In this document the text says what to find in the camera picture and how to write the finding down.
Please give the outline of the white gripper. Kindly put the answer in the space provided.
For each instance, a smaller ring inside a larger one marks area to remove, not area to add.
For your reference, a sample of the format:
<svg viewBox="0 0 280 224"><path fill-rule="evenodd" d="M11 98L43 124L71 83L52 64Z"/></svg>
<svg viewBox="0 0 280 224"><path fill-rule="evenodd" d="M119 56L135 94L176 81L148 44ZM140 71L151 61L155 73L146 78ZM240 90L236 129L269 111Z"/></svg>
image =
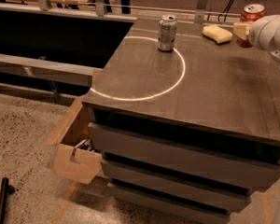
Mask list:
<svg viewBox="0 0 280 224"><path fill-rule="evenodd" d="M253 23L250 21L236 22L233 25L233 33L242 40L249 40L249 43L258 49L274 49L275 16L265 16Z"/></svg>

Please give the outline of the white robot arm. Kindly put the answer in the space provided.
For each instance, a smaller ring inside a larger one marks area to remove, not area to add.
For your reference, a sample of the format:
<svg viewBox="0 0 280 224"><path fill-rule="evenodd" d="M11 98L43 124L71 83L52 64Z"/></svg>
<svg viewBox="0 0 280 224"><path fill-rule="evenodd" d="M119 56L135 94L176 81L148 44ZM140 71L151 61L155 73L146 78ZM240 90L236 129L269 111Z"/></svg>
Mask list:
<svg viewBox="0 0 280 224"><path fill-rule="evenodd" d="M280 64L280 15L236 22L233 33L247 40L253 47L267 51Z"/></svg>

